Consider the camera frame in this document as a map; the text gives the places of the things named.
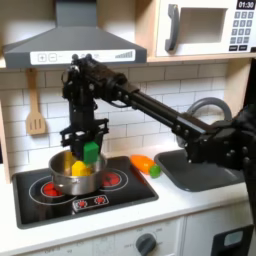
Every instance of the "gray sink basin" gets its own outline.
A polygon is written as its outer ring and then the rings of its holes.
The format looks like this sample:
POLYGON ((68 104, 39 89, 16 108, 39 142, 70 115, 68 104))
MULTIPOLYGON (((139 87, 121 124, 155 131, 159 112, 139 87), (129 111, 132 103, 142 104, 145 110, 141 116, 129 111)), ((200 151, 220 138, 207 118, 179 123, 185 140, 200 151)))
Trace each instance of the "gray sink basin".
POLYGON ((200 192, 244 182, 242 172, 215 164, 189 164, 184 150, 160 153, 155 162, 179 188, 200 192))

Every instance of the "white cabinet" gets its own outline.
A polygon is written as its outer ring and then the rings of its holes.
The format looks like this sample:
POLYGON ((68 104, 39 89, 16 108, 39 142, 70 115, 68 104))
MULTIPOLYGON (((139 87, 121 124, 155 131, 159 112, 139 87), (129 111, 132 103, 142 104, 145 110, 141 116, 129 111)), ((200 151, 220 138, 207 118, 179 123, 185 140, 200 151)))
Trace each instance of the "white cabinet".
MULTIPOLYGON (((251 224, 247 202, 190 215, 186 220, 181 256, 210 256, 215 235, 251 224)), ((250 256, 256 255, 255 243, 254 236, 250 256)))
POLYGON ((26 253, 26 256, 140 256, 136 247, 137 240, 151 234, 156 242, 150 256, 178 256, 184 218, 176 218, 148 225, 126 229, 120 232, 85 239, 64 245, 26 253))

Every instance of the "white countertop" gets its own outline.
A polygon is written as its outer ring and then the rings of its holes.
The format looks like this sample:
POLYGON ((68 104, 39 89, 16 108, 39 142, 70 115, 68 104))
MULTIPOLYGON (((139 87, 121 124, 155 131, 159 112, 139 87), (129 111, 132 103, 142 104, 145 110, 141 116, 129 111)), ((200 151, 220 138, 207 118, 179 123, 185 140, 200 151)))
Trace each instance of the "white countertop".
MULTIPOLYGON (((107 157, 144 154, 153 158, 159 152, 175 149, 177 149, 176 144, 172 147, 168 146, 168 148, 155 146, 111 153, 107 154, 107 157)), ((205 192, 190 193, 177 188, 165 174, 162 174, 158 179, 151 179, 149 176, 145 176, 145 178, 158 194, 158 200, 56 224, 21 230, 16 225, 13 187, 12 184, 5 184, 3 166, 1 166, 0 255, 25 253, 248 200, 244 183, 205 192)))

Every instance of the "oven knob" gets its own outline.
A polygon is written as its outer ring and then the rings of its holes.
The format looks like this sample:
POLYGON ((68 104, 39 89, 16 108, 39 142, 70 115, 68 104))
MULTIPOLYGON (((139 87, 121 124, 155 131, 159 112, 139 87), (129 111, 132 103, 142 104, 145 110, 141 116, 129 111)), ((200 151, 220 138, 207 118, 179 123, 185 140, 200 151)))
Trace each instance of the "oven knob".
POLYGON ((151 234, 144 234, 136 241, 136 247, 141 255, 148 255, 156 247, 156 239, 151 234))
POLYGON ((97 197, 95 199, 95 203, 96 204, 103 204, 103 203, 105 203, 105 198, 104 197, 97 197))
POLYGON ((81 208, 84 208, 84 207, 86 206, 85 201, 80 201, 80 202, 79 202, 79 206, 80 206, 81 208))

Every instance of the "black induction cooktop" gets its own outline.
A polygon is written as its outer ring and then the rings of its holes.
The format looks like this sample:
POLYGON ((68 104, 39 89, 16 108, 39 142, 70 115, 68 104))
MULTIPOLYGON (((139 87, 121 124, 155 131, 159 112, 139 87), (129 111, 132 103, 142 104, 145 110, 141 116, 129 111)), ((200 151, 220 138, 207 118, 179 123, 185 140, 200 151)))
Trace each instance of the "black induction cooktop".
POLYGON ((37 227, 157 200, 158 196, 128 157, 108 159, 102 187, 83 196, 54 189, 49 169, 13 177, 17 225, 37 227))

